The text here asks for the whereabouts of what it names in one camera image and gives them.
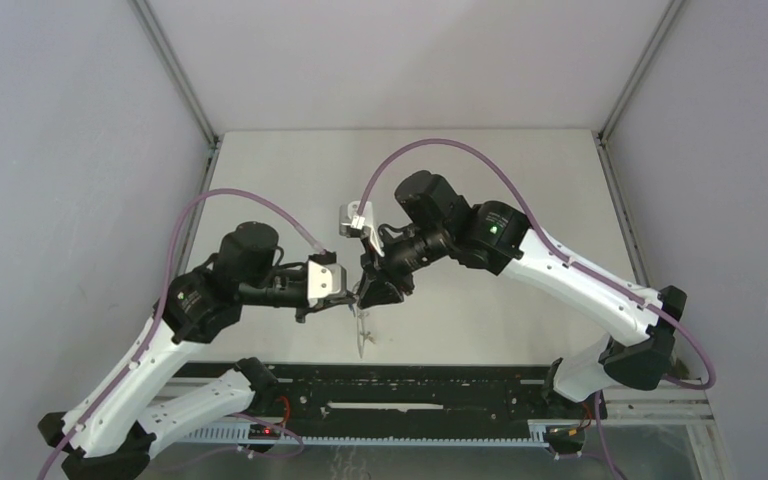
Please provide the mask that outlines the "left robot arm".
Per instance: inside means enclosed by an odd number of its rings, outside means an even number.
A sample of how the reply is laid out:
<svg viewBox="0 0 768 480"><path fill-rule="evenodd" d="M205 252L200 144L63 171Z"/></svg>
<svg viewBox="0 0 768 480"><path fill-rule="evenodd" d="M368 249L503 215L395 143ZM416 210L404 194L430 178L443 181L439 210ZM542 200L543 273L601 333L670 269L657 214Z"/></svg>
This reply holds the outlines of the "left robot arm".
<svg viewBox="0 0 768 480"><path fill-rule="evenodd" d="M278 381L254 357L234 363L207 385L168 401L167 382L246 306L290 308L296 320L349 305L346 271L333 252L285 263L271 226L246 222L226 234L216 253L173 279L137 340L83 402L51 412L38 428L70 479L134 479L187 434L224 416L264 416Z"/></svg>

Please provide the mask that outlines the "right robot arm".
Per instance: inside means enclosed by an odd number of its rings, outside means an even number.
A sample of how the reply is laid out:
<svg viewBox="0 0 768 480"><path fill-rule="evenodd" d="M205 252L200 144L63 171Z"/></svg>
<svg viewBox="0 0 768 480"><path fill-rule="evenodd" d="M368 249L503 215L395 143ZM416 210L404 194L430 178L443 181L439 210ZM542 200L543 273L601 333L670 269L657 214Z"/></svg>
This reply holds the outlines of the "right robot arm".
<svg viewBox="0 0 768 480"><path fill-rule="evenodd" d="M671 368L675 327L686 293L635 285L563 250L525 213L500 201L471 205L439 174L418 171L397 187L404 227L377 225L371 203L341 208L340 233L364 247L358 306L398 304L415 289L414 272L442 259L536 287L576 308L606 336L550 367L545 411L566 418L591 394L621 385L652 391Z"/></svg>

